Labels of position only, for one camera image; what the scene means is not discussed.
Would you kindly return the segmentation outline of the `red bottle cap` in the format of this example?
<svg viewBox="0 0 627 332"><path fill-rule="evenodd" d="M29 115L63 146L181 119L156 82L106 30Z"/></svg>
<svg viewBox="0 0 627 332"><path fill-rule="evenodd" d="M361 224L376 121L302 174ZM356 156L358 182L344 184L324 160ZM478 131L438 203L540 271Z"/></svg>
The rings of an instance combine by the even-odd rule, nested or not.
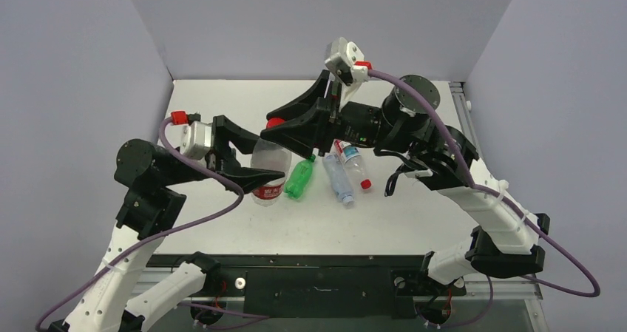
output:
<svg viewBox="0 0 627 332"><path fill-rule="evenodd" d="M279 126L279 125L283 124L284 122L285 122L285 120L282 119L282 118L270 118L270 119L268 119L265 128L266 129L270 129L270 128L273 128L275 126Z"/></svg>

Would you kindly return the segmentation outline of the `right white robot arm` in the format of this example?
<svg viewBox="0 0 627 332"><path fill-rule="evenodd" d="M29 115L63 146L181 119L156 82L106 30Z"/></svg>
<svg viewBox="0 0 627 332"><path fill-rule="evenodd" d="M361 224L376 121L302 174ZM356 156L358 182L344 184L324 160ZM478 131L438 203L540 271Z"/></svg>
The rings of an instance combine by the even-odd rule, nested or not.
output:
<svg viewBox="0 0 627 332"><path fill-rule="evenodd" d="M475 145L437 115L430 100L434 89L416 89L376 70L368 74L393 85L381 106L341 105L348 80L332 80L324 71L305 93L268 113L271 126L261 138L302 157L329 152L335 140L343 140L378 157L398 158L399 174L425 171L421 183L476 224L458 245L424 256L417 283L427 293L468 274L508 279L541 272L546 252L539 240L547 235L549 217L526 213L505 182L491 176Z"/></svg>

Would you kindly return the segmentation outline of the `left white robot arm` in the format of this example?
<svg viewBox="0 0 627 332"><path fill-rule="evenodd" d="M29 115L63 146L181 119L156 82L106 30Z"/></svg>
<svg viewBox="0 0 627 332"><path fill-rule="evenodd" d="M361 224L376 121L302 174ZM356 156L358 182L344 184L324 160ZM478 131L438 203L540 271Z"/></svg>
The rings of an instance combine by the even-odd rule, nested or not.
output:
<svg viewBox="0 0 627 332"><path fill-rule="evenodd" d="M225 116L204 123L199 114L177 111L160 128L170 125L188 128L179 148L160 133L159 144L132 139L119 149L115 180L127 193L98 271L71 293L77 305L67 317L37 322L37 331L147 331L192 294L211 295L220 287L219 262L197 252L140 296L132 295L156 249L180 231L176 220L186 196L173 186L211 178L242 201L285 173L241 166L236 154L251 154L259 138Z"/></svg>

